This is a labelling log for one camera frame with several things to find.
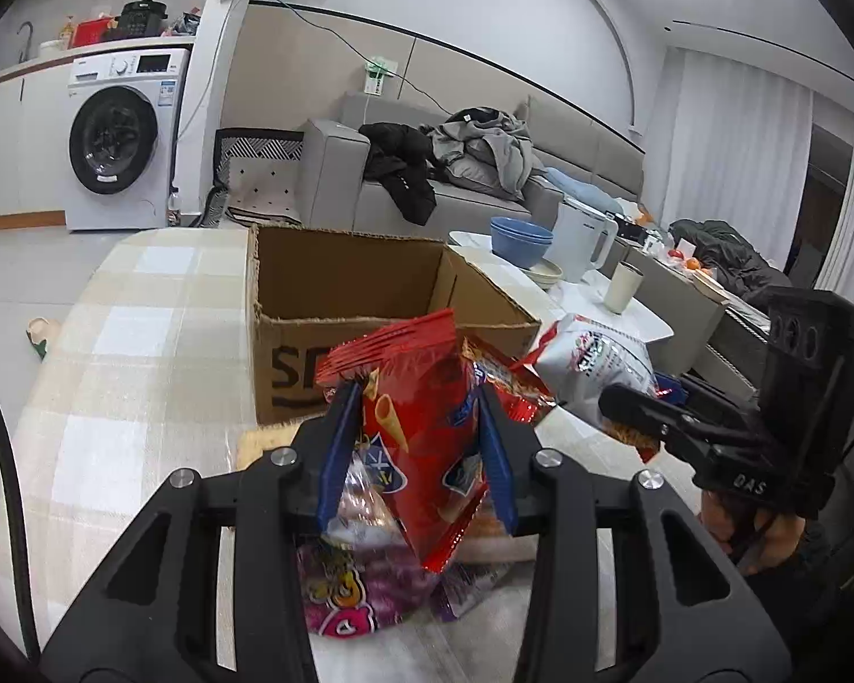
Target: washing machine door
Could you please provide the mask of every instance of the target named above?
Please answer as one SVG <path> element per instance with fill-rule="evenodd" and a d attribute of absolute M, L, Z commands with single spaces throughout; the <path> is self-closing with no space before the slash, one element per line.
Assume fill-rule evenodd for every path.
<path fill-rule="evenodd" d="M 114 195 L 142 175 L 152 158 L 158 122 L 142 93 L 107 87 L 83 103 L 70 129 L 70 163 L 98 195 Z"/>

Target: faucet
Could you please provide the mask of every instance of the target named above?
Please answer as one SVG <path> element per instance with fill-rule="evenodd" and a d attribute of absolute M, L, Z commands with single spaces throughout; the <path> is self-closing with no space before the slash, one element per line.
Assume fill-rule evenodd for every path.
<path fill-rule="evenodd" d="M 16 35 L 19 35 L 25 26 L 29 27 L 29 37 L 25 39 L 25 51 L 19 54 L 19 63 L 23 61 L 28 61 L 29 51 L 32 49 L 32 33 L 34 33 L 34 25 L 32 25 L 31 20 L 26 20 L 22 25 L 19 26 L 19 30 L 16 31 Z"/>

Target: table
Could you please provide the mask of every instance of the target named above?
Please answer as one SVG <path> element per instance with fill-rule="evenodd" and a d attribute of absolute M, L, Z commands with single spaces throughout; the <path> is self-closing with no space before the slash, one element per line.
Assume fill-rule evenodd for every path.
<path fill-rule="evenodd" d="M 521 269 L 494 255 L 489 236 L 453 231 L 450 237 L 459 245 L 453 247 L 455 251 L 479 266 L 516 302 L 529 312 L 542 313 L 542 330 L 546 330 L 553 321 L 562 319 L 568 312 L 616 328 L 647 344 L 674 335 L 673 328 L 635 298 L 629 301 L 622 314 L 612 313 L 604 307 L 603 296 L 610 280 L 597 270 L 586 272 L 580 283 L 558 282 L 544 293 Z M 536 292 L 529 293 L 526 287 Z"/>
<path fill-rule="evenodd" d="M 14 436 L 42 645 L 170 472 L 189 466 L 212 475 L 233 468 L 237 437 L 255 424 L 244 289 L 247 239 L 243 229 L 169 228 L 121 241 L 44 360 Z M 468 258 L 474 250 L 462 252 Z M 499 261 L 476 257 L 474 263 L 499 280 L 506 275 Z M 530 285 L 513 284 L 507 291 L 544 319 L 553 304 Z M 542 445 L 592 472 L 629 478 L 642 467 L 635 450 L 560 409 L 537 433 Z M 659 454 L 649 466 L 661 470 L 697 510 L 699 491 L 687 465 Z M 0 623 L 20 644 L 5 527 L 0 500 Z M 233 534 L 225 531 L 217 651 L 227 666 L 234 664 L 233 547 Z M 609 533 L 599 532 L 599 549 L 599 666 L 606 666 L 613 661 L 615 635 Z M 362 683 L 400 677 L 410 683 L 510 680 L 532 573 L 532 564 L 523 563 L 453 624 L 436 622 L 421 609 L 398 627 L 360 639 L 313 636 L 319 677 Z"/>

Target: metal screw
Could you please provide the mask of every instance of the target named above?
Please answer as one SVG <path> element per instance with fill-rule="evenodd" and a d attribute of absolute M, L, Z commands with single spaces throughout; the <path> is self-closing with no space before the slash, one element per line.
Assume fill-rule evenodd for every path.
<path fill-rule="evenodd" d="M 563 464 L 563 456 L 556 449 L 542 449 L 535 453 L 535 462 L 544 469 L 550 469 Z"/>
<path fill-rule="evenodd" d="M 278 447 L 278 449 L 272 451 L 269 459 L 272 460 L 272 464 L 276 464 L 278 467 L 286 467 L 289 464 L 296 463 L 298 453 L 290 447 Z"/>
<path fill-rule="evenodd" d="M 194 480 L 196 480 L 196 476 L 187 467 L 181 467 L 171 472 L 171 477 L 169 478 L 171 485 L 175 488 L 186 488 L 188 485 L 192 485 Z"/>
<path fill-rule="evenodd" d="M 656 491 L 664 484 L 664 475 L 657 470 L 643 470 L 639 473 L 639 483 L 647 491 Z"/>

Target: blue bowl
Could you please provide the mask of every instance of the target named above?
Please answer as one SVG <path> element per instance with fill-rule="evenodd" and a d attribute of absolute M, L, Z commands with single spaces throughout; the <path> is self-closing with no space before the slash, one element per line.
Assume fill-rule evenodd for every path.
<path fill-rule="evenodd" d="M 553 241 L 553 233 L 541 225 L 506 216 L 496 216 L 490 219 L 491 228 L 500 228 L 510 236 L 528 238 L 532 241 Z"/>
<path fill-rule="evenodd" d="M 504 260 L 521 269 L 531 269 L 541 261 L 553 243 L 553 237 L 548 241 L 533 240 L 529 237 L 517 236 L 498 225 L 491 225 L 490 239 L 491 248 L 497 257 L 503 257 Z"/>

